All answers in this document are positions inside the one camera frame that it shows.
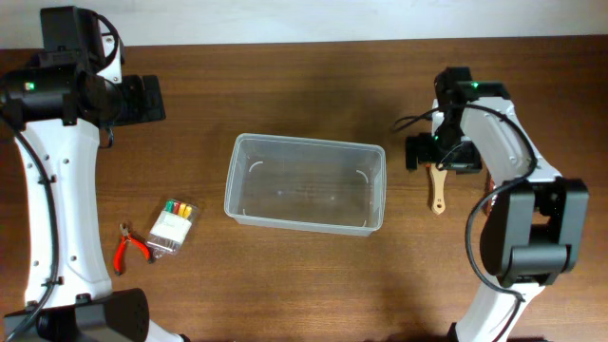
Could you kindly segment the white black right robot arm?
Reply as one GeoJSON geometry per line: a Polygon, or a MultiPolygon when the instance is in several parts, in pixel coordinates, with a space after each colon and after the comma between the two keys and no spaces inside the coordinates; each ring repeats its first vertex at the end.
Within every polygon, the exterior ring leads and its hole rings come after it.
{"type": "Polygon", "coordinates": [[[466,256],[481,285],[446,338],[506,341],[532,299],[575,267],[589,191],[542,156],[502,83],[477,82],[469,68],[452,66],[433,84],[432,108],[393,126],[431,123],[428,133],[406,138],[406,168],[427,167],[437,214],[446,208],[447,172],[488,174],[465,224],[466,256]]]}

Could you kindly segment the orange scraper wooden handle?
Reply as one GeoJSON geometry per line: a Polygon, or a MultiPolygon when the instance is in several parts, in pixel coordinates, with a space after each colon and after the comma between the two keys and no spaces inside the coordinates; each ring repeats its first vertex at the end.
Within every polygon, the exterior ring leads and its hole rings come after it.
{"type": "Polygon", "coordinates": [[[435,215],[441,215],[446,210],[445,183],[447,171],[440,170],[435,164],[431,164],[428,173],[431,182],[430,209],[435,215]]]}

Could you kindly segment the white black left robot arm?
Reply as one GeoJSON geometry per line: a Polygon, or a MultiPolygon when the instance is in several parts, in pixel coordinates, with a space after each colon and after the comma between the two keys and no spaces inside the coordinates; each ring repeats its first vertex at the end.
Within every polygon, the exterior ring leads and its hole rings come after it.
{"type": "Polygon", "coordinates": [[[101,14],[40,12],[44,47],[1,78],[1,119],[25,171],[30,261],[25,307],[4,318],[9,341],[174,341],[140,289],[115,291],[95,188],[101,136],[165,117],[154,75],[123,75],[124,44],[101,14]]]}

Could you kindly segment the orange socket bit rail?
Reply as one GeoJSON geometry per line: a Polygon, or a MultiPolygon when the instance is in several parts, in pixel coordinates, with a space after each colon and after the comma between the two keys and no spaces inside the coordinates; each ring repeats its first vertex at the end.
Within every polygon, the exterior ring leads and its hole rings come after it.
{"type": "MultiPolygon", "coordinates": [[[[494,188],[495,188],[495,182],[494,182],[492,176],[489,173],[487,173],[486,174],[486,182],[485,182],[485,188],[484,188],[485,193],[484,194],[487,196],[489,193],[491,193],[494,190],[494,188]]],[[[486,202],[486,204],[484,205],[484,213],[486,215],[488,215],[491,212],[492,206],[493,206],[493,199],[489,199],[486,202]]]]}

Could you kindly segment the clear case coloured bits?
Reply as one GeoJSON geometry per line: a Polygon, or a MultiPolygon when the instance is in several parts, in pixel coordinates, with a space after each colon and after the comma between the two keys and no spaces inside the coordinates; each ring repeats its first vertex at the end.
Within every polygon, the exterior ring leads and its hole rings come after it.
{"type": "Polygon", "coordinates": [[[194,226],[198,213],[199,208],[192,203],[168,199],[145,242],[152,257],[158,259],[165,255],[176,255],[194,226]]]}

